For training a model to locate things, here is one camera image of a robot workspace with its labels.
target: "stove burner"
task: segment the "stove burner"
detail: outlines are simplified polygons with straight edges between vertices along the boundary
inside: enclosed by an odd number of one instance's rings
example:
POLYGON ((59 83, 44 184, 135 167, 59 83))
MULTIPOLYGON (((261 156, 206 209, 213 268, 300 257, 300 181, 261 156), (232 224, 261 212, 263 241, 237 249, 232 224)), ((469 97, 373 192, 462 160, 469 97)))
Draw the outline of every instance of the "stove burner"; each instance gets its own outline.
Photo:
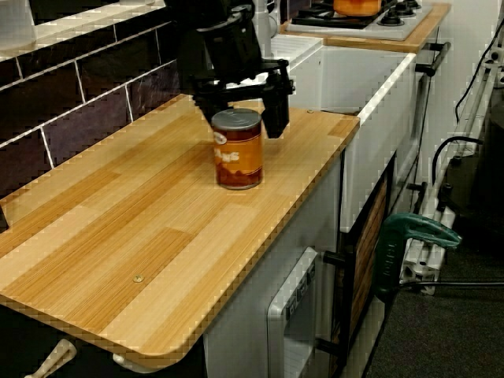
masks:
POLYGON ((381 26, 403 26, 404 21, 399 18, 397 12, 391 9, 382 19, 378 21, 381 26))
POLYGON ((382 10, 369 17, 344 16, 334 11, 332 2, 313 2, 311 8, 299 11, 298 16, 292 19, 292 24, 326 28, 364 29, 381 14, 389 10, 396 2, 397 0, 382 0, 384 5, 382 10))
POLYGON ((407 2, 398 2, 395 6, 395 11, 399 17, 413 17, 415 12, 408 6, 407 2))
POLYGON ((411 9, 420 9, 422 7, 418 4, 417 0, 406 0, 406 4, 408 4, 411 9))

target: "orange label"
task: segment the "orange label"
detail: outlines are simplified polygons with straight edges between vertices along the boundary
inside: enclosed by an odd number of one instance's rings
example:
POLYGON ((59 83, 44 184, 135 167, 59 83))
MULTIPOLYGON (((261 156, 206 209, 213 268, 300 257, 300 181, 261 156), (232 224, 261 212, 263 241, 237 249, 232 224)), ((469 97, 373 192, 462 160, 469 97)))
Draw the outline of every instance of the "orange label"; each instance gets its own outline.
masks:
POLYGON ((262 167, 262 135, 247 140, 223 140, 217 137, 213 148, 215 165, 221 166, 232 174, 243 175, 256 172, 262 167))

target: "cabinet handle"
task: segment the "cabinet handle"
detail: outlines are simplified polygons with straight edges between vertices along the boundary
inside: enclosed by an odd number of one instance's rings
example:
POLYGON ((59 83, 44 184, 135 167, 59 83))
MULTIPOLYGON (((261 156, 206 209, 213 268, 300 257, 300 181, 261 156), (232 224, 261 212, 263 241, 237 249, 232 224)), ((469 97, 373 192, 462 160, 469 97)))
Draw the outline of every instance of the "cabinet handle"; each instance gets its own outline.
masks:
POLYGON ((428 184, 425 181, 420 185, 417 183, 410 183, 408 184, 407 188, 411 191, 418 191, 418 199, 415 203, 413 214, 419 214, 422 207, 422 202, 425 198, 425 194, 427 193, 428 184))
POLYGON ((435 75, 435 73, 437 72, 441 63, 443 63, 444 58, 448 54, 448 51, 450 51, 451 43, 449 43, 449 42, 446 42, 444 44, 426 43, 425 47, 426 47, 426 50, 439 51, 439 54, 437 57, 435 57, 435 60, 431 65, 417 64, 415 66, 415 72, 422 72, 422 73, 426 74, 428 77, 433 77, 435 75))
POLYGON ((42 363, 39 370, 24 378, 47 378, 67 362, 77 355, 77 349, 68 340, 61 340, 50 352, 49 356, 42 363))

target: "wood grain surface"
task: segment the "wood grain surface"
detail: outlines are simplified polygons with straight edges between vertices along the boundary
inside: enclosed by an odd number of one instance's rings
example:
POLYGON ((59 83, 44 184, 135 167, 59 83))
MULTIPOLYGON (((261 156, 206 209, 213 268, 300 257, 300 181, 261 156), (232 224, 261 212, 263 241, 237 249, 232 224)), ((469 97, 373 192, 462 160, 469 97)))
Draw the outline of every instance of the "wood grain surface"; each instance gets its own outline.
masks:
POLYGON ((11 226, 0 303, 141 365, 172 365, 358 125, 291 109, 283 136, 265 140, 263 182, 230 191, 215 183, 208 124, 181 95, 0 201, 11 226))
POLYGON ((287 31, 288 23, 284 24, 282 34, 301 35, 306 37, 317 37, 324 39, 325 46, 354 47, 368 50, 384 50, 399 53, 418 54, 427 42, 427 38, 443 21, 444 17, 450 11, 451 4, 436 3, 429 15, 415 28, 415 30, 404 41, 392 41, 388 39, 367 39, 356 37, 343 37, 335 35, 324 35, 318 33, 303 33, 296 31, 287 31))

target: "white cabinet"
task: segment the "white cabinet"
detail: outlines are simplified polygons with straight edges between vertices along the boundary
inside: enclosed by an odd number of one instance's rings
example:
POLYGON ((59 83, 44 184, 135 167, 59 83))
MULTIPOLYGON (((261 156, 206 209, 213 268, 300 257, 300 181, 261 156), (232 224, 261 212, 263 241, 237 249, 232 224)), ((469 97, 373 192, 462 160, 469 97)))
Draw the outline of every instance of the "white cabinet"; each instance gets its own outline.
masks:
MULTIPOLYGON (((209 378, 269 376, 268 308, 308 246, 335 250, 340 174, 338 159, 207 328, 204 341, 209 378)), ((334 282, 331 267, 320 264, 316 268, 318 280, 334 282)), ((331 292, 324 297, 332 298, 331 285, 317 287, 319 295, 327 290, 331 292)), ((331 314, 322 315, 322 310, 317 310, 317 334, 329 339, 331 314)), ((315 357, 315 370, 310 370, 309 377, 328 376, 328 355, 317 352, 315 357)))
POLYGON ((341 232, 349 232, 399 144, 411 131, 415 54, 326 47, 321 108, 357 113, 346 148, 341 232))

